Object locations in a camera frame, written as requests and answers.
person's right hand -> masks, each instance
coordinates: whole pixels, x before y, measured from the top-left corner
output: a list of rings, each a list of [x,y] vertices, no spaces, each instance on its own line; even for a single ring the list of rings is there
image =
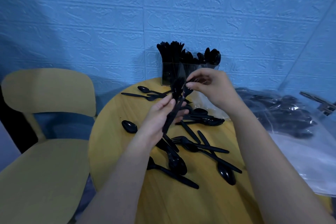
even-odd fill
[[[211,103],[228,115],[244,105],[225,72],[201,68],[192,72],[187,81],[193,78],[198,79],[198,82],[188,82],[186,86],[203,93]]]

person's right arm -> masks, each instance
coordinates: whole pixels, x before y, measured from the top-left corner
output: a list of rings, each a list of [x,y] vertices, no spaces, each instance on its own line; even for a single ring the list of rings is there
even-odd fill
[[[202,92],[232,120],[265,223],[336,223],[240,99],[226,73],[202,68],[187,80],[192,78],[199,82],[189,82],[187,87]]]

clear plastic bag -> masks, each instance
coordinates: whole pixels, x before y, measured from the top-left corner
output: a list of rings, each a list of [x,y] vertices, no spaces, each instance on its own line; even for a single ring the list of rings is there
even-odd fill
[[[331,134],[336,122],[294,96],[248,88],[236,91],[310,188],[317,194],[336,196],[336,134]],[[202,93],[191,97],[196,108],[228,118]]]

cutlery holder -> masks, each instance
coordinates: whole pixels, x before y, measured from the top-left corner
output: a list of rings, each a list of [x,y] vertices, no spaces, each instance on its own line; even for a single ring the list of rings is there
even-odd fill
[[[199,68],[212,68],[218,70],[219,65],[209,64],[183,64],[183,63],[162,63],[162,86],[170,86],[177,77],[187,78],[192,72]]]

round wooden table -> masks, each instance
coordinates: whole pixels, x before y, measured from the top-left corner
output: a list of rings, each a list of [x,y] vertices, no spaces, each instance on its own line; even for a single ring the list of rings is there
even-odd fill
[[[139,85],[158,92],[170,89],[161,86],[160,78],[154,78],[132,85],[123,92],[143,95],[137,89]],[[90,172],[97,190],[102,188],[134,136],[123,129],[121,121],[129,120],[140,127],[153,103],[144,98],[117,94],[99,113],[89,141]],[[196,134],[197,130],[201,130],[212,146],[230,151],[229,154],[218,153],[218,156],[243,171],[242,174],[234,172],[237,184],[229,185],[219,175],[216,163],[208,156],[188,152],[179,146],[179,155],[188,168],[185,177],[197,183],[199,189],[179,183],[161,171],[146,171],[136,223],[262,223],[232,123],[226,121],[217,127],[192,124],[190,128]],[[181,126],[172,125],[169,128],[170,138],[180,135],[191,139]],[[154,147],[150,155],[155,163],[168,168],[165,152]]]

